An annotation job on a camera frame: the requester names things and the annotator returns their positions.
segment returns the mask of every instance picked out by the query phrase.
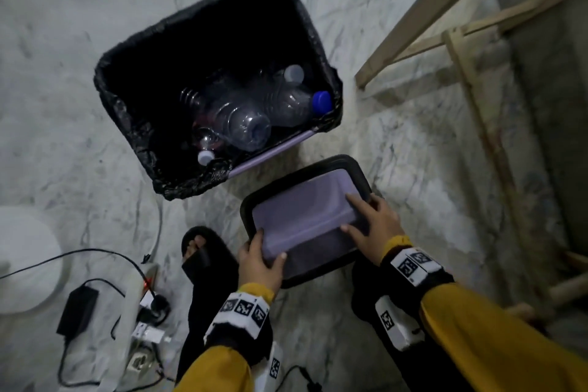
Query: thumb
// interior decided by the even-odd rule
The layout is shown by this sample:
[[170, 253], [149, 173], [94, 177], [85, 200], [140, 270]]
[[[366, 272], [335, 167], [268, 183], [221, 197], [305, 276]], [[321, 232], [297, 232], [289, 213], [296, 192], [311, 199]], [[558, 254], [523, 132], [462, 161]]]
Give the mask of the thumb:
[[353, 225], [341, 225], [341, 231], [349, 234], [358, 248], [364, 247], [368, 240], [368, 238]]
[[284, 264], [286, 263], [287, 258], [288, 255], [286, 253], [282, 253], [279, 256], [277, 256], [276, 260], [273, 261], [272, 271], [282, 276], [284, 271]]

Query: black trash bag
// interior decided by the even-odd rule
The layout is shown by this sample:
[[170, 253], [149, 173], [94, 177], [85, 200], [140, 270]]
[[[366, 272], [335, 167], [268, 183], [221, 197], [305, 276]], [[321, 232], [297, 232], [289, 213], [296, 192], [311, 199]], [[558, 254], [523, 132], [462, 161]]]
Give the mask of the black trash bag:
[[[331, 93], [334, 110], [298, 128], [273, 127], [259, 151], [233, 149], [230, 158], [198, 164], [180, 92], [201, 90], [225, 74], [246, 83], [290, 64], [304, 68], [309, 89]], [[343, 115], [343, 84], [300, 0], [202, 0], [107, 51], [94, 85], [153, 189], [167, 200], [200, 195], [243, 162], [305, 130], [327, 132]]]

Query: power adapter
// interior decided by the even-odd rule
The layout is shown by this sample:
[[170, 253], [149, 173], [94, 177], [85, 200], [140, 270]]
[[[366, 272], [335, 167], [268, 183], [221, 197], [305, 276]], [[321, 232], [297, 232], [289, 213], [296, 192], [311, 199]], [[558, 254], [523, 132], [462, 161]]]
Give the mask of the power adapter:
[[98, 290], [82, 285], [70, 293], [57, 326], [57, 334], [71, 341], [88, 328], [94, 312]]

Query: hand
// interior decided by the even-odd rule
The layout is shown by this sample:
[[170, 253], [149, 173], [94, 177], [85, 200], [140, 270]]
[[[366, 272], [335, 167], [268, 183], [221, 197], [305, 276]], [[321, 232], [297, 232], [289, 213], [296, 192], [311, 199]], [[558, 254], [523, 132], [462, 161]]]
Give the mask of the hand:
[[269, 269], [261, 256], [262, 242], [263, 230], [259, 230], [251, 241], [251, 245], [245, 243], [239, 248], [239, 288], [241, 285], [255, 282], [277, 293], [282, 286], [287, 254], [282, 253], [277, 256], [272, 268]]
[[369, 236], [364, 236], [355, 226], [341, 225], [342, 232], [351, 236], [359, 251], [372, 263], [380, 266], [384, 257], [384, 247], [394, 236], [403, 236], [400, 217], [390, 209], [386, 200], [371, 194], [370, 203], [364, 202], [359, 195], [347, 194], [347, 200], [367, 219]]

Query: black sandal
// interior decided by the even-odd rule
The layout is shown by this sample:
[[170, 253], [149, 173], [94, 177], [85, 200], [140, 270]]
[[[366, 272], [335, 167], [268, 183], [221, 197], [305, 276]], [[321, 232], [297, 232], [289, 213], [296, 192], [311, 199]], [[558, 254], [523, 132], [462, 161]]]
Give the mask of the black sandal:
[[213, 266], [215, 272], [226, 270], [227, 273], [236, 273], [238, 271], [239, 264], [229, 248], [216, 232], [205, 226], [195, 226], [184, 235], [182, 257], [186, 254], [188, 244], [196, 236], [202, 236], [206, 243], [182, 264], [182, 269], [192, 284], [196, 285], [205, 281], [206, 273], [210, 272]]

